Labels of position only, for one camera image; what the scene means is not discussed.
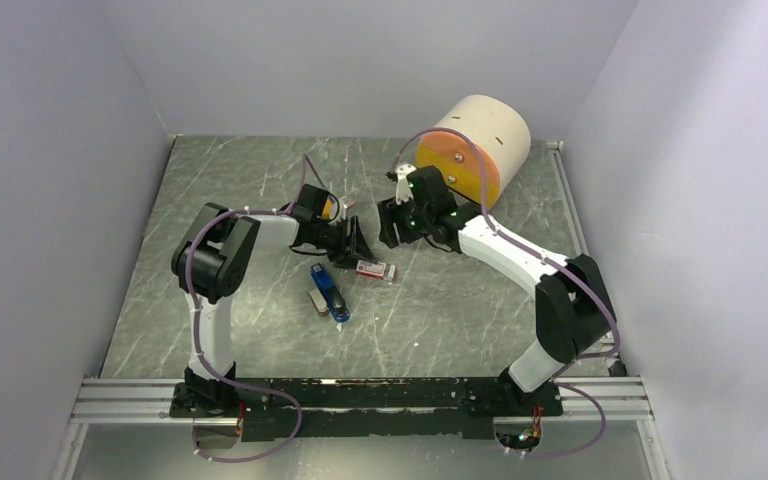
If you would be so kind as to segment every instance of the black base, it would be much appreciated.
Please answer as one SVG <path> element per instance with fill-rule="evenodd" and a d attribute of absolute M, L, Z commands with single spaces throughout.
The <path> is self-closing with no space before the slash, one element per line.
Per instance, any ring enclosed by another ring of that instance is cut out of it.
<path fill-rule="evenodd" d="M 225 374 L 232 379 L 237 364 Z M 193 373 L 190 367 L 184 370 L 184 382 L 175 386 L 169 415 L 172 417 L 204 418 L 221 417 L 237 406 L 237 392 L 234 387 L 218 380 L 208 380 Z"/>
<path fill-rule="evenodd" d="M 313 378 L 238 379 L 239 382 L 289 393 L 304 409 L 299 437 L 364 437 L 368 435 L 461 434 L 468 439 L 496 438 L 494 417 L 530 417 L 538 405 L 543 416 L 560 416 L 558 387 L 545 383 L 522 395 L 504 375 L 494 377 L 375 378 L 321 380 Z M 175 388 L 169 415 L 173 418 L 236 417 L 238 409 L 215 415 L 196 406 L 182 408 Z M 296 411 L 284 398 L 237 390 L 245 404 L 242 441 L 286 437 L 296 423 Z M 383 409 L 407 409 L 393 413 Z"/>

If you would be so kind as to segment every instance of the black mounting plate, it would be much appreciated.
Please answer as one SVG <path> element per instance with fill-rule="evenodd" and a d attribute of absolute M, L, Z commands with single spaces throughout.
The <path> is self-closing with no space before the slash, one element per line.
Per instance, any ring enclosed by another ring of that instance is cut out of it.
<path fill-rule="evenodd" d="M 363 437 L 368 435 L 461 434 L 493 439 L 494 417 L 530 417 L 534 406 L 543 416 L 563 413 L 558 387 L 546 382 L 527 397 L 497 377 L 440 378 L 240 378 L 237 381 L 271 388 L 295 397 L 305 410 L 299 437 Z M 236 418 L 239 409 L 219 415 L 184 404 L 188 388 L 178 384 L 172 418 Z M 286 437 L 296 411 L 284 398 L 238 389 L 246 407 L 242 441 Z"/>

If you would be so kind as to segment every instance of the yellow cylinder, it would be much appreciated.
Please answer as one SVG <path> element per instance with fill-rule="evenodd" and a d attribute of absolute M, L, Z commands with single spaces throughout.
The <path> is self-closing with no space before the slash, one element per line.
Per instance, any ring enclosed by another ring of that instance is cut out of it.
<path fill-rule="evenodd" d="M 470 95 L 435 127 L 456 130 L 478 146 L 487 174 L 487 206 L 495 205 L 528 157 L 531 132 L 525 120 L 495 98 Z M 423 135 L 416 152 L 417 167 L 434 165 L 443 173 L 449 188 L 477 203 L 481 202 L 480 160 L 466 142 L 446 132 Z"/>

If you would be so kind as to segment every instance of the small box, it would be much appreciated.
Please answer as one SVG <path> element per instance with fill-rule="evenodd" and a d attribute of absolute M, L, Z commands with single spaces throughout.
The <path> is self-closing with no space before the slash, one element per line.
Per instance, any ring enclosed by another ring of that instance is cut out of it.
<path fill-rule="evenodd" d="M 391 263 L 369 263 L 359 260 L 355 272 L 357 272 L 358 275 L 365 275 L 379 280 L 387 280 L 388 282 L 396 280 L 396 266 Z"/>

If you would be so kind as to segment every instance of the red wire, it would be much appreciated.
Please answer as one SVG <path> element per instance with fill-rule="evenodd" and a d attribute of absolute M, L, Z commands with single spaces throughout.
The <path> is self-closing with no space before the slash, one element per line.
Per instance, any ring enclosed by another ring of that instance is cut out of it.
<path fill-rule="evenodd" d="M 240 435 L 243 433 L 243 412 L 246 410 L 246 406 L 239 400 L 237 400 L 237 405 L 240 406 L 240 414 L 237 416 L 237 435 Z"/>

